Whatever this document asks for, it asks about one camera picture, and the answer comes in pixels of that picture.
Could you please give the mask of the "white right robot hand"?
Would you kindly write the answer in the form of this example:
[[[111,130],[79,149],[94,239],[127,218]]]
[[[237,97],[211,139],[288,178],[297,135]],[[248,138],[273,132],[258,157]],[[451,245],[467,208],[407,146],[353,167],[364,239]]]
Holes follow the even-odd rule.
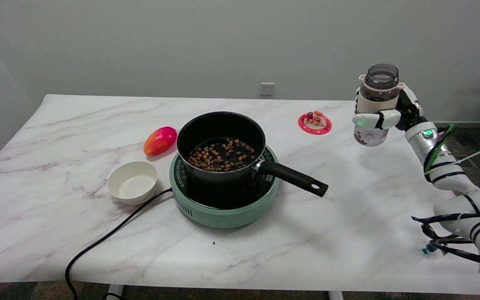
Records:
[[[356,112],[352,122],[360,129],[396,128],[400,131],[408,131],[411,127],[428,120],[423,116],[423,108],[415,93],[409,87],[404,87],[399,93],[395,108],[374,113]]]

